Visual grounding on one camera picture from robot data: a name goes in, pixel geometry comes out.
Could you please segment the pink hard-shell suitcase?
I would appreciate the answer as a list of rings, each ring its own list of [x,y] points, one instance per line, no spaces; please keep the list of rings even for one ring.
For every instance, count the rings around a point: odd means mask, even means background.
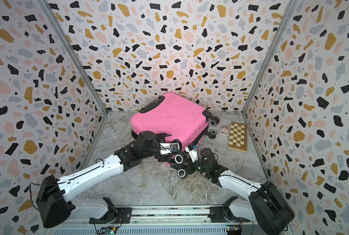
[[[133,138],[141,132],[151,131],[171,135],[166,137],[168,143],[175,139],[180,141],[180,154],[175,156],[175,161],[164,163],[176,169],[177,176],[182,179],[189,175],[186,171],[191,159],[185,147],[198,145],[204,136],[214,139],[217,135],[214,127],[219,123],[219,117],[206,108],[172,92],[159,96],[130,120]]]

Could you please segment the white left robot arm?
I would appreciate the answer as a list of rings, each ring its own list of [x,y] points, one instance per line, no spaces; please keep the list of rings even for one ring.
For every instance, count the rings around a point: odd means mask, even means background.
[[[159,162],[183,163],[186,155],[181,142],[165,143],[167,136],[166,133],[143,131],[99,163],[61,178],[46,177],[35,200],[44,228],[56,227],[70,217],[89,217],[95,223],[112,222],[117,209],[108,197],[85,203],[72,200],[101,181],[141,164],[143,159],[155,157]]]

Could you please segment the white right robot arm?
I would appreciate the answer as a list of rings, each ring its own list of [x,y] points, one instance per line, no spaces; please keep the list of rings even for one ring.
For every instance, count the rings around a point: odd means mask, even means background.
[[[217,155],[209,148],[198,151],[187,146],[190,155],[187,173],[199,172],[212,184],[229,189],[236,196],[225,201],[210,218],[236,222],[244,218],[257,223],[267,235],[279,235],[287,229],[295,214],[277,187],[266,181],[262,184],[245,179],[217,162]]]

